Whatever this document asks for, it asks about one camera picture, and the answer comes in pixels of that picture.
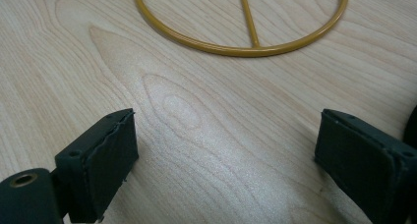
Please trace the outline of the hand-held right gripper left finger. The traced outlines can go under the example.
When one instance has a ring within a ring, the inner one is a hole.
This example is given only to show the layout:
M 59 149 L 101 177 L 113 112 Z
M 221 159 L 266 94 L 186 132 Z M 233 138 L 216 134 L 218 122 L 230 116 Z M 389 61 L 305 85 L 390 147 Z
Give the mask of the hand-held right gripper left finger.
M 75 223 L 103 214 L 139 159 L 134 111 L 110 113 L 55 156 L 57 176 L 68 191 L 67 213 Z

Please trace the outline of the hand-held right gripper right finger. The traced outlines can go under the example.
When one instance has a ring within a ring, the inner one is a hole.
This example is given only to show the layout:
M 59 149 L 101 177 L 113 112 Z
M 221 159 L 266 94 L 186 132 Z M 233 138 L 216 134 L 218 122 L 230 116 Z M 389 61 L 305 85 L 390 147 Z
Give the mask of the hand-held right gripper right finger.
M 315 161 L 373 224 L 417 224 L 417 108 L 401 140 L 355 116 L 324 110 Z

